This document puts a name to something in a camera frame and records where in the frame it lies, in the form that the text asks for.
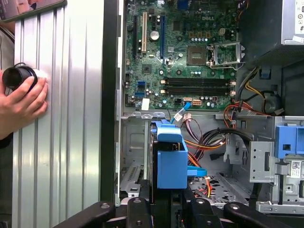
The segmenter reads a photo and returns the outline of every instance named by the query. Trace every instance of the green motherboard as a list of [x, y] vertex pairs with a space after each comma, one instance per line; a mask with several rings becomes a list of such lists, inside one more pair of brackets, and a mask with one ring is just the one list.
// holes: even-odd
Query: green motherboard
[[[127, 107], [140, 108], [143, 98], [150, 109], [230, 104], [236, 71], [225, 63], [236, 61], [236, 47], [221, 45], [238, 40], [237, 1], [129, 0], [126, 13]], [[213, 45], [219, 68], [210, 64]]]

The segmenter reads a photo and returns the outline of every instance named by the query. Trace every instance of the person's hand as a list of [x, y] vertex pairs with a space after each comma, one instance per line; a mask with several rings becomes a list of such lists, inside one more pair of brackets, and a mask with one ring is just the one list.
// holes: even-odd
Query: person's hand
[[27, 126], [46, 112], [46, 79], [39, 78], [37, 84], [27, 93], [33, 81], [34, 77], [27, 78], [18, 89], [6, 96], [0, 75], [0, 140]]

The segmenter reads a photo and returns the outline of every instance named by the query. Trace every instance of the label sticker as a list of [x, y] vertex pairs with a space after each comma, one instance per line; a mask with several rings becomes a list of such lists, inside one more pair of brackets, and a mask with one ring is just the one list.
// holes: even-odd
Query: label sticker
[[294, 24], [295, 24], [295, 34], [304, 34], [304, 1], [295, 1], [295, 14], [294, 14]]
[[179, 114], [179, 113], [176, 113], [175, 116], [174, 116], [174, 119], [178, 122], [182, 119], [182, 115]]
[[291, 161], [290, 178], [300, 178], [301, 177], [301, 162]]
[[148, 111], [150, 106], [150, 99], [144, 98], [142, 99], [142, 110], [143, 111]]
[[294, 36], [294, 37], [293, 37], [293, 41], [295, 41], [295, 42], [299, 42], [299, 43], [304, 43], [304, 38]]

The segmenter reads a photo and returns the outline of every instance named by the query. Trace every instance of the memory slot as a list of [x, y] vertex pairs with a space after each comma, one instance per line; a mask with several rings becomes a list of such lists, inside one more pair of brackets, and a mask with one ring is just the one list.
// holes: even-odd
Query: memory slot
[[170, 86], [228, 86], [227, 79], [208, 78], [168, 78], [166, 80]]
[[167, 87], [170, 95], [200, 95], [200, 96], [226, 96], [228, 88], [201, 88], [201, 87]]

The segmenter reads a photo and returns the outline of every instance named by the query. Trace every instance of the side panel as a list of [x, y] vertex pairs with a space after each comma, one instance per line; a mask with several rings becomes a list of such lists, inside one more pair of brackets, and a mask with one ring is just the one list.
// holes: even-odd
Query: side panel
[[15, 63], [48, 74], [48, 111], [14, 135], [14, 228], [53, 227], [99, 201], [104, 1], [16, 24]]

